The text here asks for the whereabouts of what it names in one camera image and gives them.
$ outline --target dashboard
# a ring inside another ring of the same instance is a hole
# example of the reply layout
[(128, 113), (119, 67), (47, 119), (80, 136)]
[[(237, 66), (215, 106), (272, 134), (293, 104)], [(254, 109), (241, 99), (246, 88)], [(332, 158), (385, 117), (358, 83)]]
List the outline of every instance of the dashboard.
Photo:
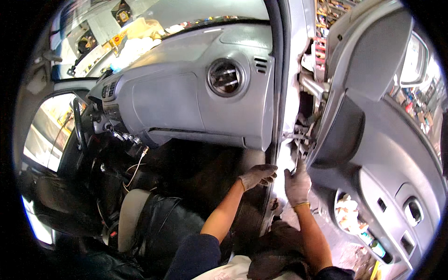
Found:
[(115, 131), (143, 142), (180, 138), (265, 151), (274, 111), (271, 50), (269, 25), (194, 30), (164, 39), (88, 95), (102, 100)]

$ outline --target windshield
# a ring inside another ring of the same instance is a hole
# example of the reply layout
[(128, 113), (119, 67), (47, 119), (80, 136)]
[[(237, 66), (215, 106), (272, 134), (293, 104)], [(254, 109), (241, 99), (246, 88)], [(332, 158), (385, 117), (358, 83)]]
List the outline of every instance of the windshield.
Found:
[(267, 20), (263, 0), (67, 1), (52, 23), (52, 78), (117, 72), (172, 34), (241, 19)]

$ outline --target white work glove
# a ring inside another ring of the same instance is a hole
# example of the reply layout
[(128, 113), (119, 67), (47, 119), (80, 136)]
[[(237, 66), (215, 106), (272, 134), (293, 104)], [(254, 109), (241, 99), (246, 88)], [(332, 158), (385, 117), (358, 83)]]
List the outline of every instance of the white work glove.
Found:
[(291, 175), (289, 170), (284, 170), (284, 191), (292, 207), (309, 202), (308, 193), (310, 188), (311, 179), (306, 172), (303, 160), (297, 162), (297, 170), (294, 175)]
[(277, 177), (276, 170), (277, 166), (273, 164), (255, 165), (248, 172), (239, 176), (243, 183), (244, 191), (248, 191), (258, 184), (267, 186), (269, 183), (272, 183), (274, 178)]

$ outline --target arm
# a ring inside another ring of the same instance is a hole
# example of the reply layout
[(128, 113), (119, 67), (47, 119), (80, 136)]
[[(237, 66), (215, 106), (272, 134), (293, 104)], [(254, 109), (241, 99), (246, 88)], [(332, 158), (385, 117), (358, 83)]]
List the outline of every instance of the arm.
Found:
[(245, 191), (256, 185), (268, 185), (277, 177), (277, 167), (271, 164), (255, 165), (247, 173), (241, 175), (230, 188), (223, 201), (210, 214), (201, 229), (201, 234), (209, 234), (216, 237), (221, 244), (233, 223), (238, 205)]
[(299, 218), (305, 257), (316, 274), (326, 267), (333, 266), (332, 254), (325, 236), (310, 211), (308, 193), (311, 188), (311, 179), (303, 161), (298, 162), (294, 175), (285, 169), (284, 181), (286, 196)]
[(243, 193), (243, 184), (241, 179), (238, 179), (230, 188), (223, 201), (221, 201), (218, 207), (210, 214), (207, 221), (205, 221), (201, 229), (201, 234), (213, 235), (221, 244), (233, 223)]

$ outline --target car window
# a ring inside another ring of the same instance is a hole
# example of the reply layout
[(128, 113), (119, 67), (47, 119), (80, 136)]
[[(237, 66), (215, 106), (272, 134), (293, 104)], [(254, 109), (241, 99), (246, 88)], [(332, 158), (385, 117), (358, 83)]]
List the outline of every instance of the car window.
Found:
[[(37, 110), (25, 141), (23, 154), (57, 171), (65, 145), (74, 129), (73, 93), (47, 99)], [(80, 112), (86, 104), (80, 100)]]
[(100, 77), (112, 62), (119, 71), (174, 33), (239, 19), (269, 19), (263, 0), (66, 1), (52, 22), (50, 45), (61, 58), (52, 78)]
[[(414, 53), (415, 48), (409, 47), (407, 52)], [(434, 55), (429, 59), (422, 84), (416, 87), (399, 87), (396, 83), (389, 94), (400, 104), (403, 111), (413, 118), (441, 160), (442, 114), (447, 109), (448, 100), (443, 74)]]

